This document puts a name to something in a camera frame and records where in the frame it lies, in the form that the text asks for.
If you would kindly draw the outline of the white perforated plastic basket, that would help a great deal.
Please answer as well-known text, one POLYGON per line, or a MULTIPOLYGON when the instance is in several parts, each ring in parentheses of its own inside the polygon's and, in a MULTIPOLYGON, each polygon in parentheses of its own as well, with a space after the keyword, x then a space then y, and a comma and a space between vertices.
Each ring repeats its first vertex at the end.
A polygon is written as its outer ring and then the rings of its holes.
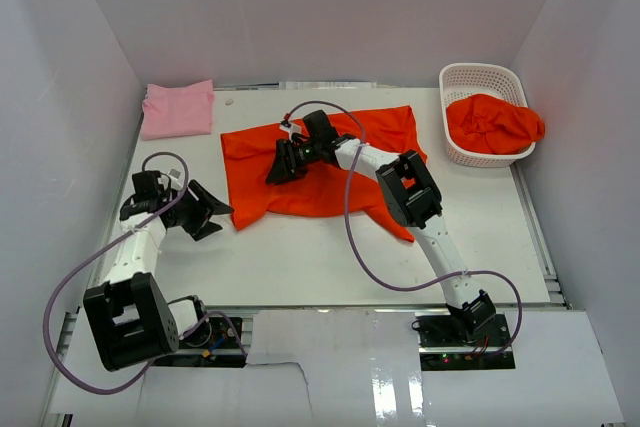
POLYGON ((502 168, 531 154, 546 133, 511 70, 453 63, 439 74, 446 150, 460 165, 502 168))

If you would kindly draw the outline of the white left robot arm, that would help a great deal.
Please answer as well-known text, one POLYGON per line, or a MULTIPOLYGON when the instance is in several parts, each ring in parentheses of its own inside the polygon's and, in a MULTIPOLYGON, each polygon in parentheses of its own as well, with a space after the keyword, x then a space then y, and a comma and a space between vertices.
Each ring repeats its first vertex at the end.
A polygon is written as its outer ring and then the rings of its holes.
POLYGON ((134 192, 119 213, 130 236, 118 246, 102 283, 83 298, 98 354, 111 372, 172 354, 182 342, 199 346, 209 339, 204 304, 195 296, 166 300, 154 273, 169 229, 181 228, 200 241, 222 230, 213 216, 234 212, 195 180, 179 197, 176 173, 140 172, 132 182, 134 192))

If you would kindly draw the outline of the white paper strip at wall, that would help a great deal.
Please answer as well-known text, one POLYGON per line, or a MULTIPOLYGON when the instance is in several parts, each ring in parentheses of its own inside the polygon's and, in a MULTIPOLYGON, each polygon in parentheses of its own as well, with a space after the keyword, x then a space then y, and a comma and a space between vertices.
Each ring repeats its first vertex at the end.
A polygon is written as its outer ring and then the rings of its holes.
POLYGON ((375 89, 376 82, 364 81, 281 81, 279 90, 364 90, 375 89))

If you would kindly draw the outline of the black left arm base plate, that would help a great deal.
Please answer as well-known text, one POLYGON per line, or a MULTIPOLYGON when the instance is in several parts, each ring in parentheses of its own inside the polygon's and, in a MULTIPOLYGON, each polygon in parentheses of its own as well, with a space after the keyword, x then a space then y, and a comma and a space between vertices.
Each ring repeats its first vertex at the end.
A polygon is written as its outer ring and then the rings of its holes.
POLYGON ((220 316, 209 318, 198 331, 186 341, 181 341, 176 353, 162 357, 154 367, 184 368, 243 368, 245 356, 239 345, 248 351, 250 340, 244 339, 244 320, 232 316, 231 322, 238 333, 220 316))

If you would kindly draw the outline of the orange t shirt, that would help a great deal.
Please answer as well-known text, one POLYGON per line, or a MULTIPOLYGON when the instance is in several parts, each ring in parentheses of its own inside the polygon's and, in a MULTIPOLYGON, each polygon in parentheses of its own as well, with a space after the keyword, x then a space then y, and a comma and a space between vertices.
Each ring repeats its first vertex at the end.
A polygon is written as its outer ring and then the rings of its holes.
POLYGON ((478 154, 518 154, 546 133, 535 111, 486 94, 457 100, 445 113, 452 141, 478 154))
MULTIPOLYGON (((409 105, 357 111, 366 139, 388 152, 426 153, 418 143, 416 119, 409 105)), ((223 133, 221 146, 234 227, 240 231, 268 212, 326 218, 344 214, 347 172, 322 161, 308 167, 304 178, 283 185, 269 185, 266 177, 275 157, 276 141, 286 134, 275 124, 223 133)))

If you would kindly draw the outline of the folded pink t shirt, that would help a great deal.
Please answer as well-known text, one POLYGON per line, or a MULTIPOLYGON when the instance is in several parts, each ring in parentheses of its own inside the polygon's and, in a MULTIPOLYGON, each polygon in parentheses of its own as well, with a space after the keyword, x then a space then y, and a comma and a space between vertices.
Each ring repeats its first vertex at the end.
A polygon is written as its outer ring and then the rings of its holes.
POLYGON ((213 103, 211 80, 177 88, 148 84, 142 102, 140 138, 149 141, 208 135, 212 132, 213 103))

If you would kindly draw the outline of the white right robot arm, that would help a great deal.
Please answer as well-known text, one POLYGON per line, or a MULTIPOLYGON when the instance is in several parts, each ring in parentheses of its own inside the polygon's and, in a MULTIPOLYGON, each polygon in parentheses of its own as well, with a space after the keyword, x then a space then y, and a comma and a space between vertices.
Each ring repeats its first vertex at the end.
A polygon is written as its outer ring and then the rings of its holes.
POLYGON ((414 292, 438 284, 452 317, 453 337, 472 346, 488 332, 495 314, 489 294, 471 277, 446 226, 442 195, 420 155, 409 150, 392 153, 371 146, 351 135, 330 142, 294 134, 276 141, 275 158, 267 175, 268 184, 280 185, 304 177, 307 167, 323 161, 347 172, 343 217, 347 238, 357 262, 367 276, 387 290, 414 292), (431 265, 436 278, 413 287, 391 285, 378 278, 365 264, 351 230, 350 191, 356 175, 377 183, 392 220, 407 229, 431 265))

